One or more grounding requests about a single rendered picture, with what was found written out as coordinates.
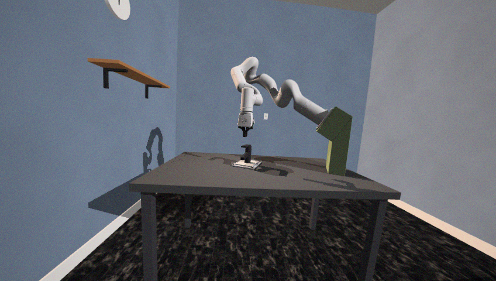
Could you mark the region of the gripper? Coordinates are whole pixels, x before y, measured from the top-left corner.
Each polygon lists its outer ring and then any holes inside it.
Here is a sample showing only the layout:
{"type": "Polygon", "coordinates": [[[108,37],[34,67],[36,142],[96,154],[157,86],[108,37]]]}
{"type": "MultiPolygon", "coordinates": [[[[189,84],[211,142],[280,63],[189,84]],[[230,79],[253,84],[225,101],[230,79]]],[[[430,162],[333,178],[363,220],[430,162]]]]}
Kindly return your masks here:
{"type": "Polygon", "coordinates": [[[247,131],[253,129],[253,113],[240,112],[239,120],[238,120],[238,128],[240,128],[243,131],[243,137],[247,137],[247,131]]]}

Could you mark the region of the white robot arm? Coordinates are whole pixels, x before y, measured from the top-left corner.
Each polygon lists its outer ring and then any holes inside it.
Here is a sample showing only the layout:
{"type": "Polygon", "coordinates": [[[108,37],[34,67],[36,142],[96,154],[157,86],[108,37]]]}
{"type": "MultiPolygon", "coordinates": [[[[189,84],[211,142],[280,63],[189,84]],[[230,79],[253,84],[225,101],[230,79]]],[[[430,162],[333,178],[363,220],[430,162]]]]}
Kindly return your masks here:
{"type": "MultiPolygon", "coordinates": [[[[317,125],[322,125],[332,112],[333,108],[330,112],[327,112],[327,109],[323,109],[305,98],[294,80],[285,80],[278,91],[275,81],[270,76],[266,74],[256,76],[258,65],[259,61],[257,58],[249,57],[241,65],[231,69],[231,76],[236,89],[242,93],[240,108],[242,112],[253,112],[253,105],[259,106],[263,103],[260,92],[251,85],[257,83],[270,93],[273,101],[278,107],[285,108],[290,103],[291,98],[293,98],[294,109],[297,112],[317,125]]],[[[317,127],[316,130],[319,127],[317,127]]]]}

